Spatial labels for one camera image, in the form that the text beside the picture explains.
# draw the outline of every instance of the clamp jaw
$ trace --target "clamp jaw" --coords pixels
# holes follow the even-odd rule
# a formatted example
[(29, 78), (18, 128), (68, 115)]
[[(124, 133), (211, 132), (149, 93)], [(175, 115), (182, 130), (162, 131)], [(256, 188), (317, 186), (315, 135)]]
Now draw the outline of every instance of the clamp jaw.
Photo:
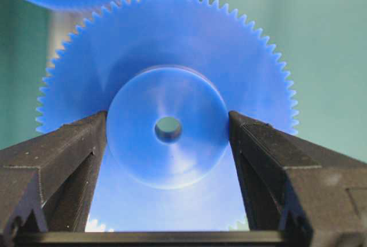
[(25, 231), (84, 231), (105, 123), (99, 112), (0, 151), (0, 246)]
[(237, 112), (229, 117), (251, 230), (298, 231), (306, 246), (362, 246), (367, 164)]

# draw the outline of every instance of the teal wall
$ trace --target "teal wall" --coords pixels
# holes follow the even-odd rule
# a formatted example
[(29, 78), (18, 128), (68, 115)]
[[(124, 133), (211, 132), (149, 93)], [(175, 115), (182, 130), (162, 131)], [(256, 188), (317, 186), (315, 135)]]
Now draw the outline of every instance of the teal wall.
[(367, 162), (367, 0), (220, 0), (277, 44), (301, 138)]
[[(288, 63), (299, 136), (367, 161), (366, 0), (220, 0), (255, 20)], [(0, 0), (0, 148), (34, 137), (48, 11)]]
[(0, 148), (38, 135), (48, 19), (48, 11), (23, 0), (0, 0)]

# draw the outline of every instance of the center hole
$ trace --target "center hole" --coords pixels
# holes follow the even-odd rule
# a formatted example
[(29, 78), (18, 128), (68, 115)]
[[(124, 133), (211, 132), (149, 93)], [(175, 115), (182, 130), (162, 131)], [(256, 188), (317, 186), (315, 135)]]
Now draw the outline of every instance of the center hole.
[(155, 134), (163, 142), (177, 140), (181, 131), (181, 123), (174, 117), (164, 117), (155, 124)]

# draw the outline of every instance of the green background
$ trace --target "green background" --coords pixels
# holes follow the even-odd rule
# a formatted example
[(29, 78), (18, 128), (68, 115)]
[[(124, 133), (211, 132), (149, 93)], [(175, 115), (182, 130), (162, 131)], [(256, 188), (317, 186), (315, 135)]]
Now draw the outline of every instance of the green background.
[[(367, 162), (366, 0), (220, 2), (246, 14), (277, 44), (295, 82), (298, 136)], [(23, 0), (0, 0), (0, 11), (3, 148), (37, 135), (34, 109), (50, 15)]]

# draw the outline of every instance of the bore hole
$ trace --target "bore hole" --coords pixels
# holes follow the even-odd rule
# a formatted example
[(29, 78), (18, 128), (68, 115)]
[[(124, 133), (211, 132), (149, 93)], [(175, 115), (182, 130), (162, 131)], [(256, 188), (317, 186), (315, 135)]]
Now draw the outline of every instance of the bore hole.
[(155, 134), (163, 142), (177, 140), (181, 131), (181, 123), (174, 117), (164, 117), (155, 124)]

